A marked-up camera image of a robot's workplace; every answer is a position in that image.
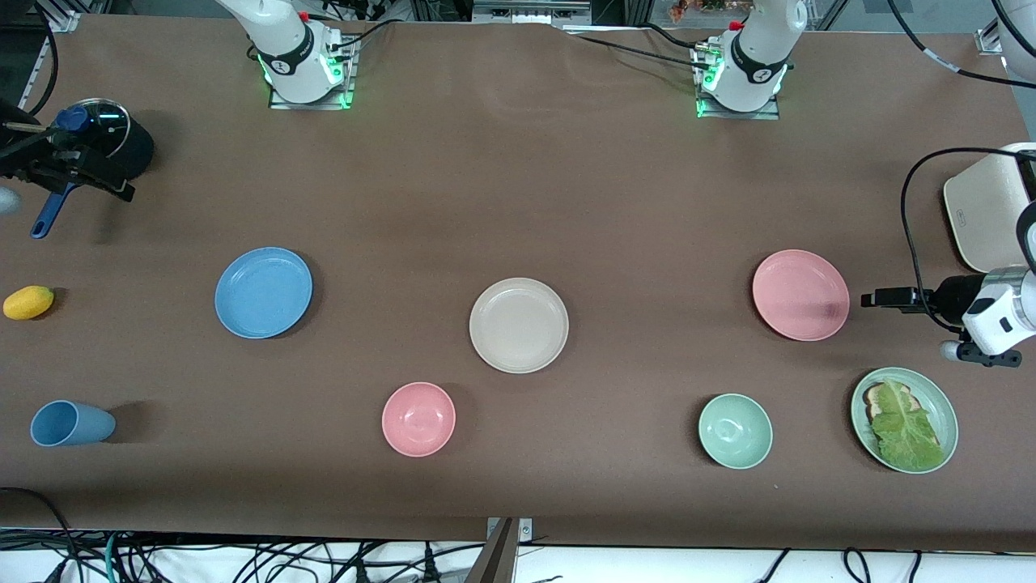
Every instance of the lemon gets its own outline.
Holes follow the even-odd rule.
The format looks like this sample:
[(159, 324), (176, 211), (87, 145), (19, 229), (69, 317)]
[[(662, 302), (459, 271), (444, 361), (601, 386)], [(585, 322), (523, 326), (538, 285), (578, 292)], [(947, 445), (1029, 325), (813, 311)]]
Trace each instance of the lemon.
[(3, 315), (11, 320), (31, 320), (50, 310), (54, 291), (42, 285), (23, 287), (3, 301)]

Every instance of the pink plate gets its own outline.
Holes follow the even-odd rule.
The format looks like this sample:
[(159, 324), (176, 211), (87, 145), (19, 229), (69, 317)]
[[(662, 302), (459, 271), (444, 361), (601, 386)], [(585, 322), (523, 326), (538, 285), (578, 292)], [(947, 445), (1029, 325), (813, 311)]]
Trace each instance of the pink plate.
[(759, 316), (793, 341), (823, 341), (848, 318), (848, 288), (824, 257), (787, 249), (767, 257), (752, 279)]
[(431, 383), (410, 383), (396, 389), (381, 412), (381, 432), (388, 445), (410, 458), (442, 449), (456, 422), (450, 396)]

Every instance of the green bowl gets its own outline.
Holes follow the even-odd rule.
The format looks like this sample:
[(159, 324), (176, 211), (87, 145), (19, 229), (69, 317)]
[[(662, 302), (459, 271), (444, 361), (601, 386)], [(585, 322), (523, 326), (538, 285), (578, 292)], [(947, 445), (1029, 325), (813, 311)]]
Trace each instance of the green bowl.
[(698, 419), (698, 438), (713, 460), (733, 470), (757, 466), (770, 454), (774, 430), (759, 404), (727, 393), (709, 402)]
[[(867, 389), (884, 381), (896, 381), (910, 387), (911, 395), (917, 398), (921, 407), (928, 412), (928, 422), (936, 431), (936, 437), (943, 447), (943, 463), (922, 472), (904, 470), (889, 464), (882, 459), (877, 449), (877, 437), (870, 429), (870, 419), (867, 418), (867, 405), (863, 401), (863, 395)], [(914, 373), (906, 369), (890, 367), (879, 369), (864, 377), (853, 391), (853, 402), (850, 404), (850, 418), (853, 421), (853, 430), (860, 438), (863, 447), (882, 464), (904, 474), (927, 474), (942, 468), (953, 457), (957, 449), (957, 415), (953, 412), (950, 400), (934, 383), (924, 375)]]

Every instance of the blue cup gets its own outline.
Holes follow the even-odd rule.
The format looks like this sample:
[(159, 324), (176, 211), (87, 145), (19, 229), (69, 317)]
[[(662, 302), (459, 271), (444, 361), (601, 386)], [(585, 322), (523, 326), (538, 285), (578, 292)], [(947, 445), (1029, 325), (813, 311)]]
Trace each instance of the blue cup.
[(115, 432), (115, 417), (96, 407), (55, 401), (36, 412), (29, 435), (36, 445), (84, 445), (108, 439)]

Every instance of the green lettuce leaf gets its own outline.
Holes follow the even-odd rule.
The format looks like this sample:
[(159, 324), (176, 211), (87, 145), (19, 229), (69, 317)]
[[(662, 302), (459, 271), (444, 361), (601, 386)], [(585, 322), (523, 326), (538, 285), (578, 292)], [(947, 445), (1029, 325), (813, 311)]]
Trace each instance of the green lettuce leaf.
[(930, 470), (943, 463), (943, 448), (924, 409), (911, 411), (911, 400), (903, 385), (886, 381), (875, 400), (882, 412), (870, 428), (877, 436), (882, 459), (896, 468), (913, 472)]

